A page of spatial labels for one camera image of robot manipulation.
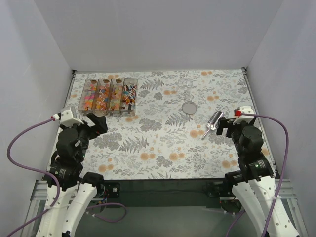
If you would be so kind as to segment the metal candy scoop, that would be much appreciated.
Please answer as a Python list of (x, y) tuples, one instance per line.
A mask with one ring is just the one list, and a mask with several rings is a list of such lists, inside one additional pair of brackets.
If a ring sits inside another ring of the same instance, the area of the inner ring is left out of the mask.
[(224, 116), (224, 112), (223, 111), (216, 111), (212, 117), (209, 119), (208, 123), (207, 123), (207, 130), (206, 132), (203, 134), (202, 136), (202, 140), (205, 139), (205, 137), (207, 136), (207, 134), (210, 132), (210, 131), (213, 131), (213, 130), (216, 130), (217, 129), (217, 126), (218, 126), (218, 122), (220, 120), (220, 118), (222, 118)]

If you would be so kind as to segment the clear compartment candy box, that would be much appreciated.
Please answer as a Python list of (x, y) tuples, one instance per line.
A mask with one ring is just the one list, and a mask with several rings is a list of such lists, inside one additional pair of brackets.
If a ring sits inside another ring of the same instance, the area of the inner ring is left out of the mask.
[(138, 79), (87, 79), (78, 111), (83, 115), (134, 116)]

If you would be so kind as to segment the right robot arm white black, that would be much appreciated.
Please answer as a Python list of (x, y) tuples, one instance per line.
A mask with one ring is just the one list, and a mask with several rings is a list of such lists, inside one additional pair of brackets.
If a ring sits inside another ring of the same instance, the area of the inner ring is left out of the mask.
[(297, 237), (281, 199), (270, 163), (262, 153), (262, 132), (254, 117), (221, 118), (217, 135), (225, 129), (238, 155), (239, 170), (226, 173), (224, 192), (235, 196), (249, 216), (259, 237)]

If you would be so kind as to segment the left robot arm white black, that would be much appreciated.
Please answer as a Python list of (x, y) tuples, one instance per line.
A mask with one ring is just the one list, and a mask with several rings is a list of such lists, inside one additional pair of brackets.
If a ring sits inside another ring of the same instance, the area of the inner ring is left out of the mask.
[(46, 189), (49, 211), (41, 218), (38, 237), (73, 237), (90, 201), (104, 194), (103, 175), (89, 172), (80, 178), (89, 141), (108, 131), (105, 116), (88, 113), (87, 117), (93, 126), (70, 111), (61, 114), (61, 132), (49, 170), (53, 177)]

